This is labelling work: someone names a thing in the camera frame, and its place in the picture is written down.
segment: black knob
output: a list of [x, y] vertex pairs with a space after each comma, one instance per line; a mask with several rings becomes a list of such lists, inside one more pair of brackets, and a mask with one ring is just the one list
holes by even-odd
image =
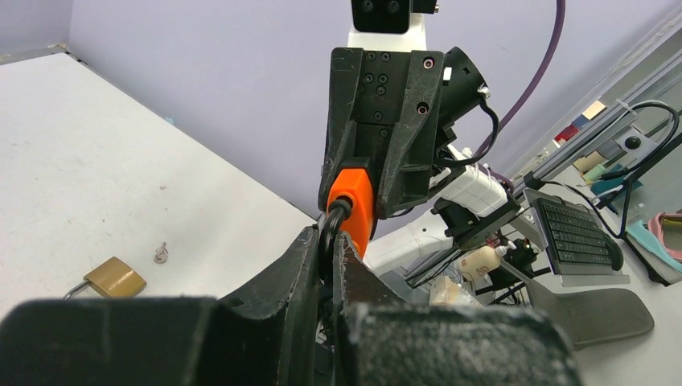
[[632, 136], [632, 137], [629, 137], [628, 139], [625, 140], [625, 147], [630, 149], [630, 150], [637, 149], [641, 145], [642, 145], [642, 140], [639, 139], [639, 137]]

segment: white desk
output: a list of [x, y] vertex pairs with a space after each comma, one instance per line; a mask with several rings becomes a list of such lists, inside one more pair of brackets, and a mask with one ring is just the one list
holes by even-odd
[[313, 223], [65, 54], [0, 66], [0, 132], [0, 319], [111, 256], [140, 296], [221, 297]]
[[[584, 184], [572, 167], [565, 170], [555, 181], [576, 186]], [[588, 188], [582, 189], [594, 196]], [[563, 187], [548, 185], [544, 193], [559, 195], [567, 201], [585, 203], [580, 196]], [[608, 210], [602, 215], [612, 229], [618, 229], [620, 219]], [[576, 353], [581, 372], [588, 386], [604, 385], [673, 385], [682, 380], [682, 285], [663, 287], [648, 279], [647, 271], [637, 257], [623, 242], [621, 244], [625, 264], [623, 273], [630, 275], [629, 285], [618, 287], [635, 292], [654, 318], [654, 330], [642, 337], [588, 347]], [[548, 266], [546, 258], [538, 258], [541, 264], [534, 269]], [[565, 289], [557, 277], [544, 275], [537, 280], [554, 293], [593, 290], [601, 287]]]

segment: wall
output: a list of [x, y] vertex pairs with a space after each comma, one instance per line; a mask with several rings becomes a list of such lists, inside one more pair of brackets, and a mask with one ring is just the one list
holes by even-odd
[[[547, 142], [543, 135], [678, 1], [568, 3], [553, 64], [487, 159], [497, 170]], [[460, 46], [502, 116], [536, 70], [553, 20], [550, 1], [441, 2], [427, 17], [429, 48]], [[315, 215], [329, 55], [350, 24], [348, 1], [75, 0], [69, 43], [104, 78]], [[476, 111], [456, 132], [458, 146], [477, 147], [490, 122]]]
[[1, 0], [0, 54], [66, 43], [73, 0]]

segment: orange plug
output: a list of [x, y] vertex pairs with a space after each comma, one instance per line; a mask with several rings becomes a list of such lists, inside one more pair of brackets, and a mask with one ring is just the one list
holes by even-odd
[[341, 224], [341, 230], [351, 235], [362, 258], [374, 226], [374, 190], [367, 171], [360, 168], [341, 170], [329, 190], [327, 206], [336, 199], [346, 199], [351, 203], [351, 217]]

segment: white bottle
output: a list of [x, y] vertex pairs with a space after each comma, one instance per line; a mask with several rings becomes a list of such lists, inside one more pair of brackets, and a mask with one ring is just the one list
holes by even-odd
[[479, 277], [486, 276], [490, 271], [499, 267], [500, 258], [507, 254], [509, 249], [516, 246], [511, 241], [508, 245], [499, 247], [484, 246], [472, 254], [457, 260], [457, 270], [467, 281], [475, 281]]

